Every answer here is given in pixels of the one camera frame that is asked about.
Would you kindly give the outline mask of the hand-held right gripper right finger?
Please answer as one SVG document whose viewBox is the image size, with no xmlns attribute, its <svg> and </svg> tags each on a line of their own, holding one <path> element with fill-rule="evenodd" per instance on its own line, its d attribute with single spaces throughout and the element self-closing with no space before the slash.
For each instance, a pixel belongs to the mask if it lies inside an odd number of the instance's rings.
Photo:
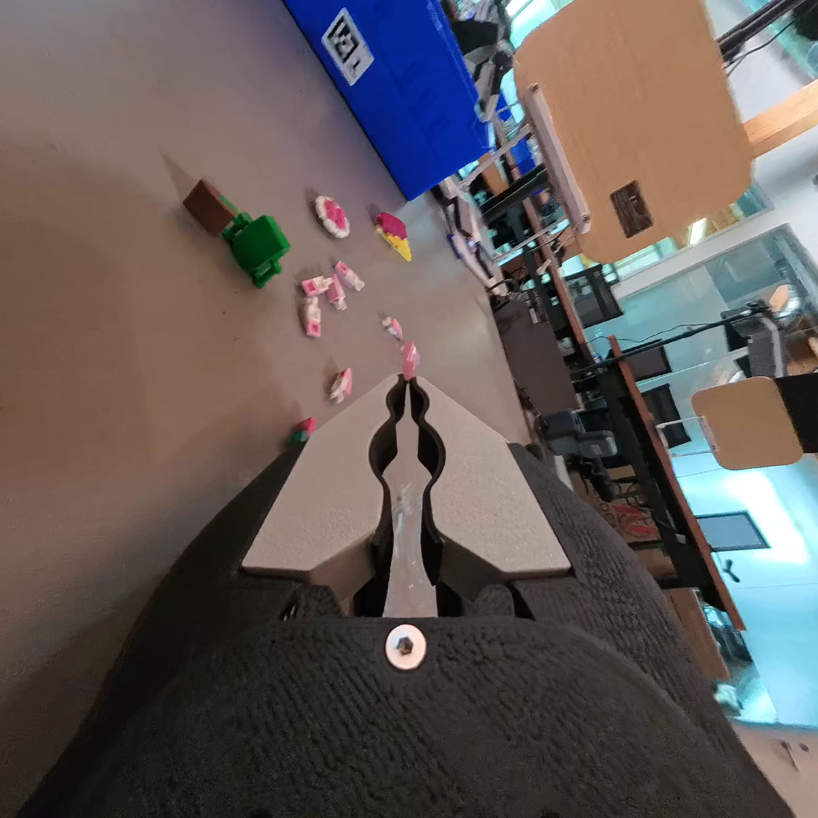
<svg viewBox="0 0 818 818">
<path fill-rule="evenodd" d="M 562 578 L 571 564 L 510 442 L 422 377 L 411 381 L 423 491 L 421 551 L 438 598 Z"/>
</svg>

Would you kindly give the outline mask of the black and grey device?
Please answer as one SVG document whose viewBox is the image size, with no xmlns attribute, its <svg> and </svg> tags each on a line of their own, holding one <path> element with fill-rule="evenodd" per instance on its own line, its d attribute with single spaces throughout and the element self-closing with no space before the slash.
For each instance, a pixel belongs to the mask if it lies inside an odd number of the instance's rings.
<svg viewBox="0 0 818 818">
<path fill-rule="evenodd" d="M 555 455 L 602 460 L 619 454 L 612 432 L 588 430 L 578 412 L 562 410 L 541 418 L 545 440 Z"/>
</svg>

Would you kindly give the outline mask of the round white pink lego flower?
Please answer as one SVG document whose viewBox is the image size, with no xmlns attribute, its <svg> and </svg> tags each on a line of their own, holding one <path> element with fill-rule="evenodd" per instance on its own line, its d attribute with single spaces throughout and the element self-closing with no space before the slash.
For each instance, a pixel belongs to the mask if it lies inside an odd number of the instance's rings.
<svg viewBox="0 0 818 818">
<path fill-rule="evenodd" d="M 313 207 L 318 221 L 329 235 L 336 239 L 349 236 L 348 217 L 336 199 L 319 195 L 314 199 Z"/>
</svg>

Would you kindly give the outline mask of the large tan rounded panel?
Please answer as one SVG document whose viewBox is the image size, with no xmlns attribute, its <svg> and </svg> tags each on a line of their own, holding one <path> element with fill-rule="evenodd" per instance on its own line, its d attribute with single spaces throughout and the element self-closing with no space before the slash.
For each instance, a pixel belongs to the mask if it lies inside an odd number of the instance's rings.
<svg viewBox="0 0 818 818">
<path fill-rule="evenodd" d="M 576 1 L 516 47 L 588 206 L 581 253 L 617 262 L 736 203 L 752 151 L 697 1 Z"/>
</svg>

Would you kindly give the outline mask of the small pink-white lego pieces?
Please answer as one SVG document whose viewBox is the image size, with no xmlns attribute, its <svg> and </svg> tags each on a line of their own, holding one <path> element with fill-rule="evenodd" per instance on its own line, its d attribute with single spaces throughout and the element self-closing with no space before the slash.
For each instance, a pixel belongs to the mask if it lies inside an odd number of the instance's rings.
<svg viewBox="0 0 818 818">
<path fill-rule="evenodd" d="M 300 308 L 302 331 L 307 338 L 319 340 L 322 337 L 323 301 L 336 311 L 342 312 L 347 307 L 346 292 L 361 292 L 365 281 L 347 264 L 337 262 L 329 276 L 316 276 L 301 281 L 303 301 Z M 340 404 L 351 394 L 353 371 L 347 367 L 334 377 L 328 392 L 328 399 L 333 404 Z"/>
</svg>

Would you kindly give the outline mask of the desk with black frame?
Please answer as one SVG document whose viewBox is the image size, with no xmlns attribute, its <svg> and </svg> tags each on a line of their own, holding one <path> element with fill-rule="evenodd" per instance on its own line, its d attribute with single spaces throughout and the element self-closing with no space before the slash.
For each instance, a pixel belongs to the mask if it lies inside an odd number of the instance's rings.
<svg viewBox="0 0 818 818">
<path fill-rule="evenodd" d="M 629 363 L 616 357 L 605 361 L 598 382 L 619 436 L 620 450 L 629 460 L 649 504 L 679 584 L 698 589 L 708 604 L 725 612 L 736 629 L 745 631 Z"/>
</svg>

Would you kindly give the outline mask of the magenta and yellow lego assembly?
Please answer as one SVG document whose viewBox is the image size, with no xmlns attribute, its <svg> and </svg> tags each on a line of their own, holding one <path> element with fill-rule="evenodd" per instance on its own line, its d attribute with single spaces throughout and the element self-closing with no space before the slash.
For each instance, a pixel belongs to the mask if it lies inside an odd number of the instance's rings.
<svg viewBox="0 0 818 818">
<path fill-rule="evenodd" d="M 378 212 L 374 229 L 405 261 L 412 261 L 412 250 L 407 238 L 406 224 L 392 213 Z"/>
</svg>

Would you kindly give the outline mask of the brown lego block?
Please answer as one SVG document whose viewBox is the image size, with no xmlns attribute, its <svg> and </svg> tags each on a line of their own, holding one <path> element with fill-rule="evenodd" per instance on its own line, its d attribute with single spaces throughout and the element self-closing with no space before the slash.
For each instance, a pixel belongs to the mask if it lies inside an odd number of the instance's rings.
<svg viewBox="0 0 818 818">
<path fill-rule="evenodd" d="M 181 203 L 210 236 L 220 236 L 240 213 L 240 209 L 206 178 L 199 179 Z"/>
</svg>

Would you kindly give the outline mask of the green lego assembly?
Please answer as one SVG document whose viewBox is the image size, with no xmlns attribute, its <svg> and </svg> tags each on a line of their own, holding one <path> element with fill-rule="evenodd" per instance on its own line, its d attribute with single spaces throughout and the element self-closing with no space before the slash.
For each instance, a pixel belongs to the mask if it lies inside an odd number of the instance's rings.
<svg viewBox="0 0 818 818">
<path fill-rule="evenodd" d="M 246 212 L 239 213 L 222 230 L 221 238 L 259 290 L 281 274 L 281 260 L 291 251 L 290 240 L 268 214 L 252 219 Z"/>
</svg>

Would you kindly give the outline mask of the white light bar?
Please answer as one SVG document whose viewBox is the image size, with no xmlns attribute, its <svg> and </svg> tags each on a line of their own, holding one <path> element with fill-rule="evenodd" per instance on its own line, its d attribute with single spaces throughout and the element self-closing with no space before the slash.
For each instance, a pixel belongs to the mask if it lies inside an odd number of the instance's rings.
<svg viewBox="0 0 818 818">
<path fill-rule="evenodd" d="M 580 235 L 590 229 L 590 209 L 578 184 L 546 97 L 539 84 L 529 84 L 523 94 L 525 124 L 537 142 L 551 189 L 562 204 L 566 217 Z"/>
</svg>

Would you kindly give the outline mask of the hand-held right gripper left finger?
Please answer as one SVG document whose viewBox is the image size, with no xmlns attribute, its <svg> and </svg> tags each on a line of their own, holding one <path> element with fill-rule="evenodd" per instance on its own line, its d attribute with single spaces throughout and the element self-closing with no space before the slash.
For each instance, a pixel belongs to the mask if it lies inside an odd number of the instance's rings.
<svg viewBox="0 0 818 818">
<path fill-rule="evenodd" d="M 397 455 L 406 379 L 383 380 L 303 445 L 241 562 L 256 578 L 330 588 L 358 615 L 383 615 L 394 552 L 383 473 Z"/>
</svg>

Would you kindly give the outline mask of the small tan rounded panel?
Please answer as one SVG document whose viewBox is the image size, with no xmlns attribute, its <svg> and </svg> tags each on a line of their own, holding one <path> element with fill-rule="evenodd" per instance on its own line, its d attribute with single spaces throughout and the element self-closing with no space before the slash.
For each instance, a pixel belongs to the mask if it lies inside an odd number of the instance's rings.
<svg viewBox="0 0 818 818">
<path fill-rule="evenodd" d="M 722 469 L 793 465 L 806 454 L 772 378 L 754 376 L 702 389 L 692 395 L 691 406 Z"/>
</svg>

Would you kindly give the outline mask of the blue plastic bin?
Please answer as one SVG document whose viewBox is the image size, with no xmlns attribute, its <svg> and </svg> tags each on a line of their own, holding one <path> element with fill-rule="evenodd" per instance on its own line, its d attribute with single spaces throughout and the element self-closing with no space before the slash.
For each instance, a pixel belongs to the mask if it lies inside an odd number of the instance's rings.
<svg viewBox="0 0 818 818">
<path fill-rule="evenodd" d="M 407 200 L 475 163 L 490 126 L 437 1 L 285 1 Z"/>
</svg>

